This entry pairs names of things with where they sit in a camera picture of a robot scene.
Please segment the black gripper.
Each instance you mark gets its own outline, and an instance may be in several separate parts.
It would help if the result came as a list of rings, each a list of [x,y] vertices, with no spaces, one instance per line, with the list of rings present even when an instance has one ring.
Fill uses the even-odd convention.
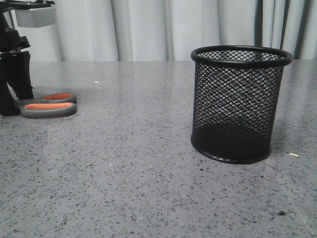
[[[30,54],[22,49],[29,48],[26,36],[20,36],[15,29],[12,11],[7,7],[0,10],[0,57],[6,58],[8,77],[4,61],[0,60],[0,114],[2,116],[19,115],[19,108],[13,99],[8,84],[18,99],[33,99],[33,87],[30,80]]]

